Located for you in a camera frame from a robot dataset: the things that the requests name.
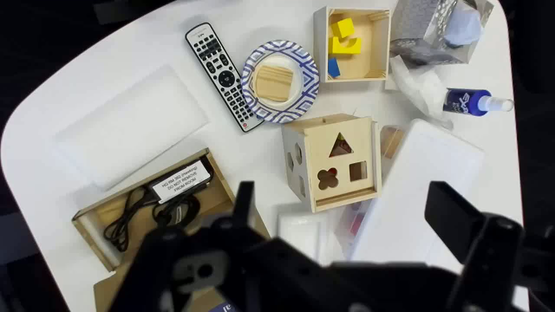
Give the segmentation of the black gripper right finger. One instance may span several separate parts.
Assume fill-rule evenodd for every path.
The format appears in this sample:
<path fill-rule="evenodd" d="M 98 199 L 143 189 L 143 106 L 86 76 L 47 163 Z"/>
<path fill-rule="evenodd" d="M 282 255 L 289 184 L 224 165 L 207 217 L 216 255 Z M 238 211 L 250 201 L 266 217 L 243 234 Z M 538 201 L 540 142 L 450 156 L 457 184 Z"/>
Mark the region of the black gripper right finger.
<path fill-rule="evenodd" d="M 464 263 L 474 239 L 486 224 L 486 215 L 448 182 L 432 180 L 426 203 L 426 220 L 455 258 Z"/>

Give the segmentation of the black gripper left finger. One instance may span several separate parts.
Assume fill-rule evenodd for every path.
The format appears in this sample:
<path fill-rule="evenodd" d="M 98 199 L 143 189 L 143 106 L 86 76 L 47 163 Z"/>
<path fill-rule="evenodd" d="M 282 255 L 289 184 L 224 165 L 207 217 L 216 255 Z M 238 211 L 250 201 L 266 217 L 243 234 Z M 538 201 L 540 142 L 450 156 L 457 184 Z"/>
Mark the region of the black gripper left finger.
<path fill-rule="evenodd" d="M 250 222 L 250 211 L 256 206 L 256 182 L 243 180 L 238 187 L 233 218 L 238 225 Z"/>

